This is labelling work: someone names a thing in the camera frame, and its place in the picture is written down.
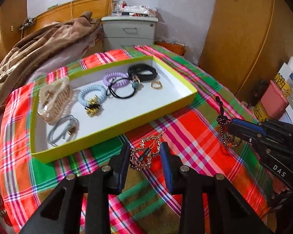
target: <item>white drawer cabinet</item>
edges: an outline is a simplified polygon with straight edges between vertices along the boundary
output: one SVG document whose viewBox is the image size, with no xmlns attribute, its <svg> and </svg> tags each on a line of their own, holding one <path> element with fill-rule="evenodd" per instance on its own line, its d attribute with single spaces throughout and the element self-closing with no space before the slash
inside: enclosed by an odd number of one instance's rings
<svg viewBox="0 0 293 234">
<path fill-rule="evenodd" d="M 158 19 L 155 17 L 104 17 L 104 51 L 154 43 Z"/>
</svg>

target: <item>plaid blanket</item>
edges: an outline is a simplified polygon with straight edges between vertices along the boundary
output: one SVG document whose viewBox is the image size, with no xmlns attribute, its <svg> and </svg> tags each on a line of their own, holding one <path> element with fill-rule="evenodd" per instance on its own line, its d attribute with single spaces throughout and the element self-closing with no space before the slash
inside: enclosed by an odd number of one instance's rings
<svg viewBox="0 0 293 234">
<path fill-rule="evenodd" d="M 31 107 L 33 96 L 41 86 L 83 69 L 144 55 L 155 55 L 189 80 L 198 90 L 194 102 L 126 134 L 49 164 L 42 164 L 30 155 L 29 120 L 35 115 Z M 158 134 L 163 129 L 166 129 L 163 140 L 168 142 L 185 165 L 204 175 L 223 173 L 257 214 L 264 215 L 266 198 L 271 196 L 272 179 L 259 165 L 249 144 L 226 148 L 221 143 L 216 129 L 219 114 L 215 101 L 217 95 L 224 103 L 226 116 L 255 121 L 232 93 L 211 76 L 180 56 L 155 45 L 94 54 L 15 90 L 7 102 L 0 138 L 0 187 L 15 231 L 19 232 L 68 173 L 77 176 L 92 173 L 107 163 L 111 156 L 118 154 L 124 142 L 129 142 L 132 147 L 138 146 L 140 138 Z M 84 230 L 86 203 L 85 196 L 81 232 Z M 130 169 L 123 193 L 109 197 L 112 233 L 177 233 L 180 204 L 181 196 L 172 196 L 166 190 L 157 157 L 151 169 L 142 172 Z M 206 232 L 209 233 L 206 198 L 204 205 Z"/>
</svg>

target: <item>bead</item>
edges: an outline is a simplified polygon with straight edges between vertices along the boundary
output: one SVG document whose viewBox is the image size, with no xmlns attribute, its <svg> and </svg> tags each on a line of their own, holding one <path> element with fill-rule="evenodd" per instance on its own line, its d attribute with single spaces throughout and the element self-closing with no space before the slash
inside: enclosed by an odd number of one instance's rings
<svg viewBox="0 0 293 234">
<path fill-rule="evenodd" d="M 138 82 L 133 82 L 133 83 L 131 84 L 131 87 L 132 87 L 133 89 L 138 89 L 138 87 L 139 87 L 139 83 L 138 83 Z"/>
</svg>

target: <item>textile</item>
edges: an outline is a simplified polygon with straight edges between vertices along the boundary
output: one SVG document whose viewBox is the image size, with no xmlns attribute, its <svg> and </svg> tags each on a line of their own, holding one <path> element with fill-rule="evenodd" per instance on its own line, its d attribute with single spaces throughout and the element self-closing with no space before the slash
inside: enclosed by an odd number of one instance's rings
<svg viewBox="0 0 293 234">
<path fill-rule="evenodd" d="M 172 114 L 154 120 L 126 134 L 49 164 L 42 164 L 30 155 L 29 125 L 33 96 L 41 86 L 63 76 L 101 66 L 113 61 L 155 55 L 170 65 L 189 82 L 198 93 L 193 103 Z M 225 115 L 251 122 L 255 117 L 243 107 L 225 87 L 200 68 L 182 57 L 156 45 L 137 46 L 125 50 L 97 53 L 62 67 L 41 77 L 34 83 L 13 91 L 3 115 L 0 137 L 0 187 L 10 220 L 16 230 L 22 228 L 52 189 L 68 174 L 77 176 L 92 173 L 118 154 L 124 142 L 140 144 L 140 138 L 158 134 L 166 129 L 163 140 L 174 154 L 198 173 L 213 176 L 223 173 L 257 212 L 267 209 L 266 198 L 271 196 L 272 179 L 260 166 L 251 147 L 242 143 L 226 148 L 217 131 L 219 107 L 215 96 L 223 101 Z M 80 231 L 85 225 L 83 199 Z M 165 187 L 159 157 L 151 169 L 128 170 L 123 193 L 109 196 L 112 233 L 177 233 L 181 196 L 170 195 Z M 208 223 L 207 200 L 204 197 L 205 222 Z"/>
<path fill-rule="evenodd" d="M 73 24 L 71 24 L 69 26 L 71 27 L 71 30 L 70 30 L 70 32 L 68 31 L 66 33 L 70 34 L 70 33 L 73 33 L 74 31 L 77 33 L 75 35 L 83 33 L 83 30 L 78 29 L 78 27 L 82 26 L 82 24 L 79 21 L 74 22 Z M 88 36 L 85 36 L 81 40 L 73 43 L 71 46 L 68 46 L 67 48 L 64 48 L 64 50 L 60 51 L 59 53 L 57 53 L 57 54 L 55 53 L 52 57 L 48 58 L 45 62 L 40 64 L 39 65 L 40 67 L 35 72 L 33 72 L 32 75 L 28 74 L 29 78 L 26 78 L 27 82 L 28 81 L 33 82 L 34 79 L 36 79 L 37 77 L 40 77 L 42 75 L 46 75 L 46 74 L 50 73 L 51 71 L 53 71 L 54 69 L 57 69 L 57 68 L 60 68 L 60 67 L 62 67 L 64 65 L 70 64 L 71 62 L 74 62 L 74 61 L 78 60 L 79 58 L 81 58 L 86 53 L 86 51 L 88 50 L 89 46 L 94 45 L 94 41 L 95 41 L 96 37 L 99 35 L 100 31 L 101 31 L 101 27 L 97 27 Z M 28 43 L 28 41 L 31 40 L 32 37 L 26 37 L 26 38 L 22 40 L 23 44 L 18 43 L 17 45 L 26 46 L 26 44 L 24 44 L 24 43 Z M 43 35 L 42 38 L 45 41 L 47 41 L 47 38 L 46 38 L 45 34 Z M 67 40 L 67 44 L 70 43 L 70 40 L 72 40 L 71 36 Z M 16 66 L 16 65 L 19 64 L 19 63 L 15 64 L 17 59 L 19 59 L 20 57 L 25 56 L 25 54 L 30 52 L 28 49 L 26 49 L 24 51 L 23 55 L 17 56 L 19 54 L 19 50 L 20 50 L 19 47 L 13 48 L 9 52 L 9 54 L 4 58 L 4 60 L 2 61 L 1 67 L 0 67 L 0 80 L 1 80 L 2 77 L 4 77 L 4 73 L 6 72 L 6 70 L 8 68 L 12 67 L 13 65 Z M 1 127 L 2 117 L 3 117 L 3 113 L 0 114 L 0 127 Z M 11 225 L 10 220 L 9 220 L 8 214 L 5 211 L 1 194 L 0 194 L 0 223 L 2 224 L 2 226 L 4 226 L 4 228 L 5 228 L 5 230 L 6 230 L 6 232 L 8 234 L 14 233 L 13 228 L 10 227 L 10 225 Z"/>
<path fill-rule="evenodd" d="M 0 114 L 8 95 L 23 86 L 30 75 L 46 60 L 89 36 L 100 26 L 90 12 L 69 22 L 46 26 L 26 36 L 7 54 L 0 64 Z"/>
</svg>

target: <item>pink container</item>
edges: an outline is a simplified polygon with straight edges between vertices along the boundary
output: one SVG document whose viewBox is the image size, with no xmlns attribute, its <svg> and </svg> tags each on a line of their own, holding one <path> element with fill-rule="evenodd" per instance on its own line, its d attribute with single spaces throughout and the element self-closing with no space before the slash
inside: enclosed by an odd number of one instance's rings
<svg viewBox="0 0 293 234">
<path fill-rule="evenodd" d="M 261 98 L 261 104 L 269 117 L 280 119 L 289 105 L 281 90 L 270 80 L 270 85 Z"/>
</svg>

